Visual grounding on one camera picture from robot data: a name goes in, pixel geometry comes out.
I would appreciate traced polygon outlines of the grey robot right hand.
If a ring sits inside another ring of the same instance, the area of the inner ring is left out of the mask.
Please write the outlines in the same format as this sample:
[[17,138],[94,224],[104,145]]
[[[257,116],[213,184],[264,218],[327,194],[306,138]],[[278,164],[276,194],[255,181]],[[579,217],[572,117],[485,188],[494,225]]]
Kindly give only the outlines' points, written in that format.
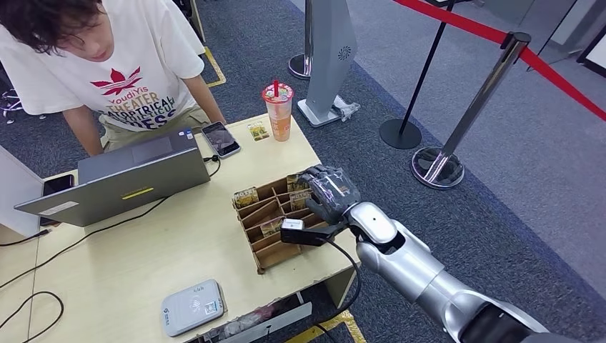
[[311,166],[298,176],[297,182],[312,190],[312,197],[305,200],[307,207],[329,224],[343,221],[347,211],[362,201],[358,188],[342,168]]

